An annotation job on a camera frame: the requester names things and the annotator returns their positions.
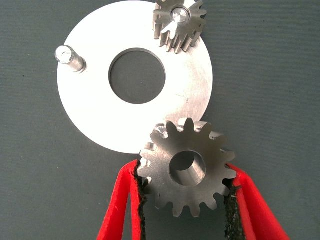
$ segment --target large hole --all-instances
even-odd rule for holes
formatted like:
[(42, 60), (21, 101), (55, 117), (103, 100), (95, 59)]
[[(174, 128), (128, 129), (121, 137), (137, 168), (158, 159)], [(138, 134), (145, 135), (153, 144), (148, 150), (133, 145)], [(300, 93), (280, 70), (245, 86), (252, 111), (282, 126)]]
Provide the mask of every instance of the large hole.
[(114, 93), (131, 104), (145, 104), (155, 99), (166, 81), (164, 67), (149, 51), (134, 48), (120, 53), (109, 70)]
[(183, 186), (196, 186), (206, 176), (206, 164), (200, 154), (182, 151), (176, 154), (169, 165), (171, 178)]

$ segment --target red clamp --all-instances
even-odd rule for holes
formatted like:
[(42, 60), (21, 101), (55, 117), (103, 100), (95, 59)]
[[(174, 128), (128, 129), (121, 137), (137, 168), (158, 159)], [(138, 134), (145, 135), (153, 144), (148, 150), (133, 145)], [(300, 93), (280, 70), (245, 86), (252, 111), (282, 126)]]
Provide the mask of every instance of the red clamp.
[[(98, 240), (121, 240), (128, 195), (131, 193), (132, 240), (145, 239), (143, 199), (137, 178), (137, 160), (125, 165), (116, 180)], [(271, 212), (252, 179), (241, 169), (233, 180), (242, 228), (246, 240), (289, 240), (288, 235)]]

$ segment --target metal surface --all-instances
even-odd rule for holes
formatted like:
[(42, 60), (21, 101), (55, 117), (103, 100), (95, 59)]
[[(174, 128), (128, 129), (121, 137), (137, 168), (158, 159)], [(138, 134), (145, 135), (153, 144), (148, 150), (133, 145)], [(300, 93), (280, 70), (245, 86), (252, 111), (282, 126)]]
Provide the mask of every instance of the metal surface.
[(80, 57), (70, 46), (59, 46), (55, 50), (54, 56), (60, 64), (71, 69), (73, 72), (82, 72), (86, 69), (85, 60)]
[[(138, 154), (157, 123), (177, 124), (183, 117), (199, 121), (211, 98), (213, 71), (202, 39), (187, 53), (163, 51), (148, 23), (154, 8), (150, 2), (122, 1), (94, 11), (65, 42), (85, 59), (85, 71), (76, 74), (58, 65), (59, 93), (72, 122), (89, 139), (117, 152)], [(128, 20), (115, 22), (119, 13)], [(121, 100), (110, 85), (113, 64), (131, 51), (154, 55), (165, 71), (162, 92), (144, 104)]]
[(177, 54), (194, 46), (199, 39), (206, 20), (203, 1), (157, 0), (153, 12), (154, 39), (160, 39), (160, 46), (167, 45), (169, 52), (174, 48)]
[(217, 208), (214, 194), (229, 194), (223, 179), (233, 179), (236, 172), (225, 166), (235, 154), (222, 150), (224, 135), (212, 132), (207, 122), (181, 119), (177, 127), (170, 121), (159, 124), (140, 153), (138, 175), (147, 178), (146, 192), (155, 194), (156, 208), (173, 203), (173, 215), (179, 217), (189, 206), (199, 217), (200, 204)]

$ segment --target small gear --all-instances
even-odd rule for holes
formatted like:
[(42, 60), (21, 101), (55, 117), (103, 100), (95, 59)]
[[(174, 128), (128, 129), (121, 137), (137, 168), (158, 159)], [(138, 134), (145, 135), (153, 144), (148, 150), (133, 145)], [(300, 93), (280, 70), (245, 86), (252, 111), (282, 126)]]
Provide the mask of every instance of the small gear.
[(153, 142), (140, 152), (137, 170), (146, 178), (146, 193), (155, 194), (155, 207), (173, 203), (173, 216), (179, 217), (189, 206), (193, 217), (199, 217), (200, 204), (217, 208), (214, 194), (227, 196), (230, 190), (223, 179), (233, 179), (236, 172), (226, 166), (235, 158), (222, 150), (226, 137), (213, 132), (207, 122), (181, 119), (176, 127), (171, 121), (159, 124), (150, 135)]
[(156, 0), (153, 11), (154, 39), (160, 39), (160, 47), (167, 45), (167, 51), (174, 48), (187, 51), (194, 46), (203, 32), (207, 14), (202, 10), (203, 1)]

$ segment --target ring plate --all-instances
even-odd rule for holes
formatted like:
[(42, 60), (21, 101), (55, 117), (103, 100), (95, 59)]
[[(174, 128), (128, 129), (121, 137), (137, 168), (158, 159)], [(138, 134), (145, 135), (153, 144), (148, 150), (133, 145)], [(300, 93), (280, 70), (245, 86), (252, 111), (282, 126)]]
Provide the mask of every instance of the ring plate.
[[(74, 73), (58, 64), (59, 94), (71, 121), (89, 139), (117, 152), (138, 154), (163, 121), (200, 121), (211, 98), (213, 72), (204, 42), (199, 38), (187, 53), (166, 52), (153, 38), (154, 9), (151, 2), (121, 1), (94, 11), (65, 41), (85, 59), (86, 70)], [(165, 71), (162, 92), (144, 104), (123, 101), (109, 81), (115, 60), (134, 50), (153, 54)]]

